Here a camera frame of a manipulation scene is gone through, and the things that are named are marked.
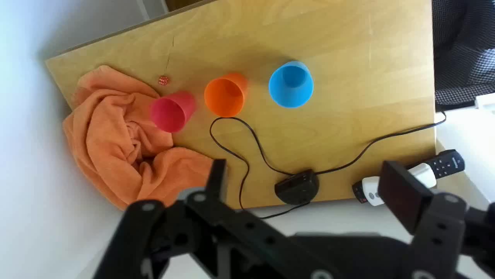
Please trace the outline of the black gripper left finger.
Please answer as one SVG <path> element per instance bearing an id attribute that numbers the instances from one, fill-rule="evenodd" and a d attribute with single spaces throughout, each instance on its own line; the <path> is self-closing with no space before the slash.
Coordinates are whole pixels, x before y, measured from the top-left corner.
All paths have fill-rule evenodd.
<path id="1" fill-rule="evenodd" d="M 206 194 L 213 198 L 223 200 L 223 184 L 226 180 L 226 160 L 216 160 L 206 184 Z"/>

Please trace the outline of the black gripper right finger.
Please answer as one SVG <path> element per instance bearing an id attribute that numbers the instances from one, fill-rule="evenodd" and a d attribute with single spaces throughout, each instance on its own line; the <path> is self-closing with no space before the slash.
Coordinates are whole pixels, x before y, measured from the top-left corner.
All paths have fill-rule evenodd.
<path id="1" fill-rule="evenodd" d="M 386 161 L 380 177 L 380 195 L 386 206 L 414 234 L 434 194 L 404 166 Z"/>

